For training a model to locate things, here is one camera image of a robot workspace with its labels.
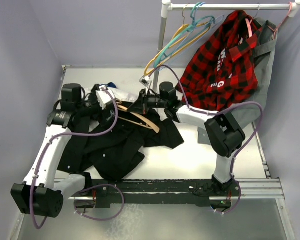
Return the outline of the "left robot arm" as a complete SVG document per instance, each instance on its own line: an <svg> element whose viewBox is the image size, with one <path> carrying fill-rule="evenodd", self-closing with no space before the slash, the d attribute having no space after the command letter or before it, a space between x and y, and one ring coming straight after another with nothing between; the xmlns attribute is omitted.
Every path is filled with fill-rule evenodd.
<svg viewBox="0 0 300 240"><path fill-rule="evenodd" d="M48 115L45 137L29 173L15 183L11 196L21 213L56 218L64 200L93 191L91 175L82 168L81 154L86 146L90 118L99 107L84 100L78 83L65 84Z"/></svg>

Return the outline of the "beige wooden hanger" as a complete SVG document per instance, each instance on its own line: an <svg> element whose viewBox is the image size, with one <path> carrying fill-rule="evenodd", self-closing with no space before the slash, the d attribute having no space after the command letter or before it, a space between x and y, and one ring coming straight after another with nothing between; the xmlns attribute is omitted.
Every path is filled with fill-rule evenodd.
<svg viewBox="0 0 300 240"><path fill-rule="evenodd" d="M126 112L126 113L128 112L128 108L122 105L122 101L120 101L119 99L116 99L115 102L116 102L116 105L117 105L117 108L119 111ZM130 114L135 116L139 121L133 121L133 120L121 117L121 116L119 116L118 118L123 121L137 125L139 127L153 130L156 134L158 134L160 132L160 128L155 123L153 123L151 120L147 119L146 117L144 117L138 113L131 112Z"/></svg>

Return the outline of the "black button shirt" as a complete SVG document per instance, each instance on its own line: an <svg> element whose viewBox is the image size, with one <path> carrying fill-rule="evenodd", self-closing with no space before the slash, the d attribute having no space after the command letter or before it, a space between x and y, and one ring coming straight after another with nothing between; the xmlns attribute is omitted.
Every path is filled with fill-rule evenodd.
<svg viewBox="0 0 300 240"><path fill-rule="evenodd" d="M145 158L142 147L175 149L184 143L175 123L161 120L150 109L145 118L159 127L159 132L136 125L137 118L119 111L119 119L111 132L101 136L72 136L67 143L57 169L66 173L84 172L95 167L105 180L119 181L132 172Z"/></svg>

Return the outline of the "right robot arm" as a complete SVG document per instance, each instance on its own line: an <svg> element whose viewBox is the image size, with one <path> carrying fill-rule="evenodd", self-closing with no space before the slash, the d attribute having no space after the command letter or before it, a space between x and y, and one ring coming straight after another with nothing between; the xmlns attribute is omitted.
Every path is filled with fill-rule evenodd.
<svg viewBox="0 0 300 240"><path fill-rule="evenodd" d="M225 195L233 180L233 156L242 147L246 135L231 112L202 113L191 109L177 97L175 87L165 81L159 85L159 94L145 88L138 99L128 107L130 113L145 115L150 109L163 109L168 119L206 130L210 145L217 154L216 167L212 175L212 190L218 196Z"/></svg>

